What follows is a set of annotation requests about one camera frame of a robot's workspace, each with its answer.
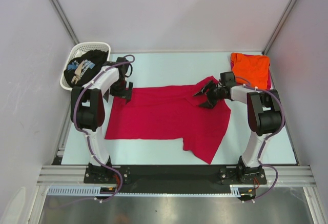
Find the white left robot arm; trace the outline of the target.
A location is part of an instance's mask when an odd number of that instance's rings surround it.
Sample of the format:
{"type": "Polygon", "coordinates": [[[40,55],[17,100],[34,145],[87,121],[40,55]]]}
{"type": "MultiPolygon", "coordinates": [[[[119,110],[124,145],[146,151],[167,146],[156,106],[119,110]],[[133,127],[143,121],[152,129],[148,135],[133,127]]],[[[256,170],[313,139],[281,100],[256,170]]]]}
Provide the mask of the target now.
{"type": "Polygon", "coordinates": [[[110,154],[102,138],[102,127],[105,121],[104,101],[110,95],[120,97],[126,102],[132,99],[133,83],[127,83],[133,72],[132,54],[119,57],[115,62],[106,62],[99,73],[88,83],[71,91],[71,120],[77,131],[85,137],[89,152],[89,163],[84,182],[87,184],[105,184],[112,179],[122,183],[119,171],[112,168],[110,154]]]}

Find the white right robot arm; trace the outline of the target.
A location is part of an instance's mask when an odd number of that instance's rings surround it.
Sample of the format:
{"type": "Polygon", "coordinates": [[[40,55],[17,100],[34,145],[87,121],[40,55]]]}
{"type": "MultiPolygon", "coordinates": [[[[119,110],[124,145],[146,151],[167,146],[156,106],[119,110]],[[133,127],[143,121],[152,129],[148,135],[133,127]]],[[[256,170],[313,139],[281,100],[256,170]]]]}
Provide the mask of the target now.
{"type": "Polygon", "coordinates": [[[244,153],[238,164],[229,168],[220,168],[221,184],[265,184],[265,165],[262,155],[270,139],[278,134],[285,125],[285,115],[277,90],[265,90],[251,83],[233,72],[224,72],[218,83],[208,81],[196,93],[205,95],[206,101],[200,107],[213,109],[219,101],[229,99],[247,106],[248,125],[251,135],[244,153]]]}

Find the red polo shirt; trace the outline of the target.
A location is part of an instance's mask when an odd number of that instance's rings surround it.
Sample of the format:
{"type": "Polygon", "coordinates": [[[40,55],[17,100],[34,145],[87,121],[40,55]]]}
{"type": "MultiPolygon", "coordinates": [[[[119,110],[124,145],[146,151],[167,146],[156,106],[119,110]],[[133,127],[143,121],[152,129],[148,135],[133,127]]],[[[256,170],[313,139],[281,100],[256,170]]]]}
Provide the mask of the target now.
{"type": "Polygon", "coordinates": [[[194,85],[135,88],[128,103],[113,99],[105,139],[181,138],[183,150],[210,164],[228,129],[231,110],[220,100],[213,109],[200,105],[207,97],[196,95],[209,76],[194,85]]]}

